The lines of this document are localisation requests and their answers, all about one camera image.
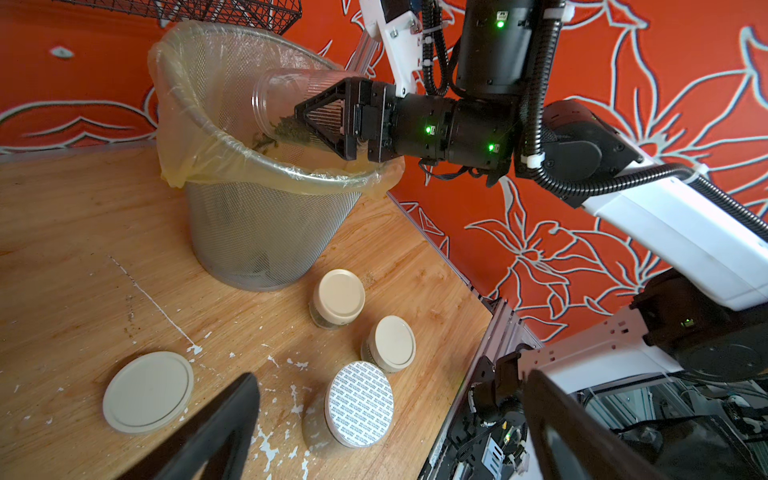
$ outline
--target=orange wall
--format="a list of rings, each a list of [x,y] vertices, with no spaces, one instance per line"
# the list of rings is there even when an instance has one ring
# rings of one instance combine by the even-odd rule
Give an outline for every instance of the orange wall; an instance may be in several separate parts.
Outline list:
[[[463,2],[446,12],[460,35]],[[360,35],[353,0],[305,0],[286,38],[345,65]],[[574,2],[548,100],[574,97],[665,161],[768,210],[768,8],[669,0]],[[151,137],[146,54],[157,20],[48,0],[0,0],[0,153]],[[48,51],[62,46],[74,57]],[[386,57],[371,73],[390,80]],[[455,169],[439,168],[439,173]],[[637,242],[526,180],[492,189],[430,180],[409,162],[392,191],[483,294],[507,298],[546,340],[600,322],[665,268]]]

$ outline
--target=robotic arm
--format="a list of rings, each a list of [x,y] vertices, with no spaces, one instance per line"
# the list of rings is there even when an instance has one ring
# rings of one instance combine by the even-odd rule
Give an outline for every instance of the robotic arm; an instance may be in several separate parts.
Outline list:
[[[435,177],[469,173],[488,187],[514,168],[516,177],[608,220],[674,268],[608,323],[557,343],[557,355],[523,352],[520,379],[542,369],[573,392],[645,372],[685,369],[728,381],[768,368],[768,225],[705,171],[656,161],[576,101],[545,108],[572,8],[564,0],[470,0],[437,87],[432,46],[438,59],[447,56],[441,25],[433,26],[440,4],[424,2],[427,48],[416,59],[419,23],[409,5],[361,2],[366,30],[384,41],[396,84],[347,78],[297,105],[300,121],[348,160],[367,142],[369,161],[411,155],[428,174],[427,166],[448,162],[458,170]],[[411,93],[419,62],[427,92],[437,94]],[[440,95],[446,83],[458,100]],[[333,103],[343,106],[335,131],[313,120]]]

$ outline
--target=cream jar lid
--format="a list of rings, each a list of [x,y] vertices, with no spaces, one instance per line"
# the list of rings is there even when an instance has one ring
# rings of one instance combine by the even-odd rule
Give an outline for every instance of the cream jar lid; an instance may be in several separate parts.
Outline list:
[[[335,325],[346,325],[362,311],[366,289],[349,270],[331,270],[317,283],[313,302],[322,318]]]
[[[109,382],[102,407],[104,418],[124,433],[149,433],[178,417],[194,387],[192,366],[173,352],[142,355]]]
[[[373,359],[387,372],[399,372],[416,357],[416,337],[408,323],[395,315],[382,318],[369,338]]]

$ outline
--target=white paint splatter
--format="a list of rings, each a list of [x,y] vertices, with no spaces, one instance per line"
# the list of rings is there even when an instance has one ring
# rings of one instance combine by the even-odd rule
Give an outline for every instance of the white paint splatter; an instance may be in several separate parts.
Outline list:
[[[310,446],[310,452],[312,450],[321,449],[321,448],[323,448],[323,447],[325,447],[327,445],[328,445],[328,442],[320,442],[320,443],[316,443],[315,445],[311,445]]]
[[[275,455],[280,453],[280,449],[272,450],[270,447],[270,437],[272,436],[273,432],[270,432],[269,435],[264,435],[264,432],[261,430],[261,425],[258,423],[256,424],[256,428],[258,429],[258,437],[263,439],[261,445],[259,446],[259,450],[264,452],[264,455],[266,455],[266,467],[264,467],[264,471],[268,472],[270,470],[270,465],[272,465],[272,461],[275,459]]]
[[[173,325],[176,328],[176,330],[178,330],[179,333],[181,333],[181,335],[183,335],[184,338],[187,339],[189,343],[192,344],[192,346],[187,349],[188,352],[192,350],[194,354],[197,355],[198,353],[203,351],[203,347],[196,345],[195,342],[193,342],[192,339],[186,333],[184,333],[184,331],[176,323],[174,323],[173,320],[170,319],[170,317],[165,313],[165,311],[160,308],[160,305],[157,305],[157,302],[154,301],[154,299],[149,295],[149,293],[145,292],[144,289],[141,288],[138,283],[136,283],[136,280],[134,280],[134,278],[128,273],[128,271],[125,268],[123,268],[123,266],[120,265],[118,261],[112,257],[112,255],[107,255],[107,257],[109,257],[109,259],[112,260],[114,264],[117,265],[118,268],[120,268],[120,270],[123,270],[123,273],[125,273],[125,276],[127,276],[131,280],[131,283],[133,283],[134,286],[138,288],[138,290],[142,292],[144,296],[146,296],[149,299],[149,301],[152,302],[152,304],[157,307],[158,310],[160,310],[160,313],[163,314],[165,319],[168,320],[170,324]]]
[[[290,410],[290,412],[301,416],[301,412],[304,410],[304,404],[302,405],[296,404],[296,386],[295,385],[290,386],[290,396],[293,399],[293,408]]]
[[[62,58],[64,60],[68,60],[69,58],[74,57],[74,52],[72,50],[66,47],[62,47],[61,45],[48,50],[48,53],[56,58]]]
[[[291,359],[288,359],[287,362],[290,363],[291,365],[295,365],[295,366],[299,367],[299,369],[301,369],[301,370],[306,369],[306,367],[310,364],[309,362],[296,362],[296,363],[294,363],[293,360],[291,360]]]
[[[304,456],[308,457],[310,455],[310,451],[307,450],[304,452]],[[310,461],[306,458],[301,462],[301,471],[304,472],[304,476],[301,478],[302,480],[306,480],[306,477],[310,474],[310,469],[308,468],[310,465]]]

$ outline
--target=black cable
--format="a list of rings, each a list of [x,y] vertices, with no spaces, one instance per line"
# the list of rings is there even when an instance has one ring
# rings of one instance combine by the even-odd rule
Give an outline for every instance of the black cable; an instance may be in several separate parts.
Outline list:
[[[426,158],[423,158],[423,159],[419,160],[419,168],[421,168],[422,171],[425,174],[429,175],[432,178],[436,178],[438,180],[448,181],[448,180],[453,180],[454,178],[457,178],[457,177],[461,177],[463,174],[465,174],[467,172],[469,172],[470,175],[475,177],[475,175],[473,175],[472,172],[470,171],[469,167],[461,167],[454,174],[434,174],[431,171],[427,170],[427,167],[429,166],[426,163],[427,161],[428,160]]]
[[[752,395],[752,396],[760,397],[761,399],[768,399],[768,395],[765,393],[758,392],[756,390],[745,389],[745,388],[742,388],[741,386],[731,385],[727,382],[715,382],[713,380],[703,379],[697,376],[689,375],[686,372],[675,372],[675,373],[671,373],[671,375],[674,377],[677,377],[678,379],[685,380],[687,382],[716,386],[718,389],[739,393],[741,395]]]
[[[459,37],[458,40],[456,40],[456,43],[453,44],[453,50],[451,50],[451,59],[448,60],[448,72],[446,73],[446,77],[448,79],[448,86],[453,90],[453,93],[457,94],[460,98],[467,98],[469,95],[467,95],[467,91],[463,88],[459,88],[456,86],[456,83],[453,81],[453,72],[456,70],[456,67],[458,66],[458,53],[462,49],[462,38]]]
[[[515,450],[515,453],[512,454],[515,458],[520,458],[523,452],[525,452],[525,447],[523,445],[519,445],[526,441],[528,439],[528,423],[524,423],[522,427],[520,427],[520,441],[518,442],[518,447]]]
[[[565,0],[550,0],[544,8],[565,8]],[[541,153],[541,119],[544,116],[544,99],[547,96],[549,74],[554,60],[554,50],[558,46],[561,26],[562,20],[559,18],[543,18],[536,28],[538,49],[526,101],[528,106],[528,121],[525,122],[526,157]]]
[[[422,39],[422,71],[424,73],[424,89],[427,94],[444,97],[448,93],[448,49],[445,47],[445,36],[442,34],[442,7],[438,0],[425,0],[422,4],[422,24],[428,31]],[[433,50],[437,51],[437,61],[440,65],[440,86],[435,86],[435,70],[432,64]]]
[[[559,197],[563,195],[590,197],[612,194],[613,192],[649,184],[663,178],[677,177],[681,180],[687,180],[692,175],[695,175],[695,173],[693,169],[683,164],[663,164],[609,180],[564,182],[552,177],[543,167],[539,167],[534,172],[533,180],[544,189],[551,191]],[[729,194],[717,188],[703,177],[696,178],[689,185],[759,238],[768,242],[768,223],[753,214],[744,205],[735,201]]]

